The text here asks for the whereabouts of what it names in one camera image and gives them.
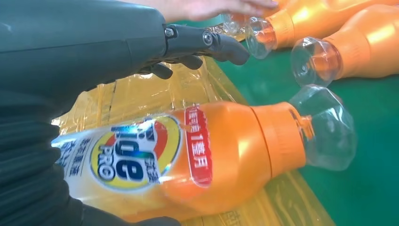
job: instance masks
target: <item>plastic wrap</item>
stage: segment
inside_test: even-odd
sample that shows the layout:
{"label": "plastic wrap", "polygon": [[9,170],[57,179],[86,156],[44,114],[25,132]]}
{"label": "plastic wrap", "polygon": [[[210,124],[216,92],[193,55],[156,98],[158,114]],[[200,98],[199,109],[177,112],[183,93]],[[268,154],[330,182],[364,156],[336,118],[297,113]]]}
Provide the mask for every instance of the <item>plastic wrap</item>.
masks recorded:
{"label": "plastic wrap", "polygon": [[224,27],[223,23],[209,27],[208,29],[215,33],[226,34],[226,35],[232,36],[237,41],[243,41],[245,39],[245,28],[244,27],[241,27],[235,33],[228,32],[226,30],[226,28]]}
{"label": "plastic wrap", "polygon": [[[204,65],[198,70],[189,70],[182,65],[168,66],[174,71],[169,80],[161,80],[151,74],[132,75],[82,93],[71,111],[54,119],[53,124],[60,126],[62,134],[70,134],[118,124],[149,114],[182,109],[193,104],[221,100],[246,102],[212,59],[206,58]],[[296,171],[272,180],[253,199],[234,210],[193,218],[182,224],[183,226],[334,225]]]}

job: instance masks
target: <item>red label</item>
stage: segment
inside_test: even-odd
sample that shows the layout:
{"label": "red label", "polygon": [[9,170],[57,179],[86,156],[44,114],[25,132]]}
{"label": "red label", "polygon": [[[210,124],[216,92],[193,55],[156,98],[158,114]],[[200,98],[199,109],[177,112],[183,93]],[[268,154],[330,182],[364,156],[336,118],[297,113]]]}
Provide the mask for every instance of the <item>red label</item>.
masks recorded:
{"label": "red label", "polygon": [[188,161],[194,183],[208,187],[212,182],[212,154],[209,145],[207,118],[197,106],[189,107],[184,112]]}

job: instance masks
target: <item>tide logo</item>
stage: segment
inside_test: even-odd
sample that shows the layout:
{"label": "tide logo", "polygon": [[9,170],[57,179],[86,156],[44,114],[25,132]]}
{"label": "tide logo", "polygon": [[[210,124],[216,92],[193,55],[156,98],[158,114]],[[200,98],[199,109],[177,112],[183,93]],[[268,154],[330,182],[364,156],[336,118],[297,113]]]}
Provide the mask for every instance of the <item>tide logo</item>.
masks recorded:
{"label": "tide logo", "polygon": [[93,147],[93,176],[120,191],[160,184],[180,151],[181,133],[177,119],[168,115],[113,126]]}

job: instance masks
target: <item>bottle neck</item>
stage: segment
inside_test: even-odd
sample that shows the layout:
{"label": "bottle neck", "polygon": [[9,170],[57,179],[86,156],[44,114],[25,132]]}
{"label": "bottle neck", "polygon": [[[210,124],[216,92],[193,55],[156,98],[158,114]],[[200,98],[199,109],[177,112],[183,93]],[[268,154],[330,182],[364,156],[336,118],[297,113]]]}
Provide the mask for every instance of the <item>bottle neck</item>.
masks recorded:
{"label": "bottle neck", "polygon": [[263,131],[271,177],[306,164],[304,139],[313,136],[310,118],[302,118],[289,103],[252,107]]}
{"label": "bottle neck", "polygon": [[341,30],[323,40],[334,46],[342,62],[335,79],[360,74],[362,66],[370,60],[369,43],[364,35],[356,29]]}
{"label": "bottle neck", "polygon": [[275,38],[273,49],[292,47],[295,44],[294,25],[286,10],[268,17],[267,21],[272,27]]}

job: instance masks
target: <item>plastic packaging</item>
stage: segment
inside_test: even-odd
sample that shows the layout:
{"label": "plastic packaging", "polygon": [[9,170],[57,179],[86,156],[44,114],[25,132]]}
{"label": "plastic packaging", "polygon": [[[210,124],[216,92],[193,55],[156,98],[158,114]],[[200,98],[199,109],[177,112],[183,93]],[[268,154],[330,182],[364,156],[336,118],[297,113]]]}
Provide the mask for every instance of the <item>plastic packaging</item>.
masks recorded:
{"label": "plastic packaging", "polygon": [[337,97],[306,86],[290,103],[193,105],[61,136],[53,146],[72,197],[134,222],[230,210],[306,163],[344,170],[356,137]]}
{"label": "plastic packaging", "polygon": [[329,37],[298,41],[291,54],[294,76],[302,86],[328,86],[340,78],[399,73],[398,30],[398,6],[370,6]]}
{"label": "plastic packaging", "polygon": [[[277,0],[276,2],[279,3],[279,6],[275,9],[265,9],[263,18],[271,16],[278,11],[280,11],[282,8],[284,8],[290,0]],[[222,19],[223,19],[223,26],[224,29],[229,33],[229,34],[236,34],[240,28],[244,27],[246,25],[246,22],[250,16],[246,16],[243,14],[222,14]]]}
{"label": "plastic packaging", "polygon": [[249,52],[265,58],[272,50],[293,47],[305,37],[325,38],[353,15],[374,4],[395,5],[397,0],[296,0],[266,18],[252,17],[246,26]]}

